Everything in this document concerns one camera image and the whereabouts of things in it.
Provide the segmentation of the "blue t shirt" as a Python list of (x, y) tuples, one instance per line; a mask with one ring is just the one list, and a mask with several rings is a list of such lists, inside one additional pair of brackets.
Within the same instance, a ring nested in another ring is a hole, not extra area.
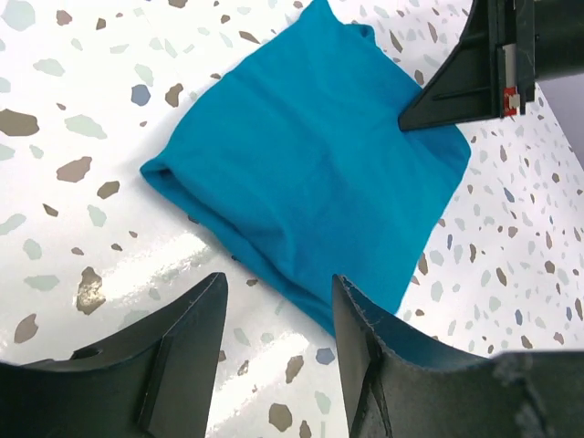
[(367, 25), (314, 1), (189, 109), (145, 181), (326, 330), (343, 275), (396, 313), (471, 156), (403, 132), (419, 86)]

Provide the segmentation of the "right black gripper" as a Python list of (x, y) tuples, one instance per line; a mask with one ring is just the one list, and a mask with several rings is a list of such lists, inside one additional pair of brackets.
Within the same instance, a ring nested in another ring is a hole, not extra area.
[[(502, 115), (524, 114), (539, 81), (583, 72), (583, 2), (505, 1)], [(403, 131), (497, 116), (497, 2), (476, 0), (458, 44), (398, 118)]]

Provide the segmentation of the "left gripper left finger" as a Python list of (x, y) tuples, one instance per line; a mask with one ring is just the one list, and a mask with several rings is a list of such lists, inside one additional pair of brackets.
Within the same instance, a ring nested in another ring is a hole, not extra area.
[(227, 294), (212, 273), (68, 360), (2, 363), (2, 436), (203, 437)]

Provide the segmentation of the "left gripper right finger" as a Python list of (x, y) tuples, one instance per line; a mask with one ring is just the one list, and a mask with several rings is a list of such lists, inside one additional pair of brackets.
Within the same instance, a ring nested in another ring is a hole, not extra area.
[(580, 437), (583, 353), (450, 347), (332, 286), (339, 373), (352, 437)]

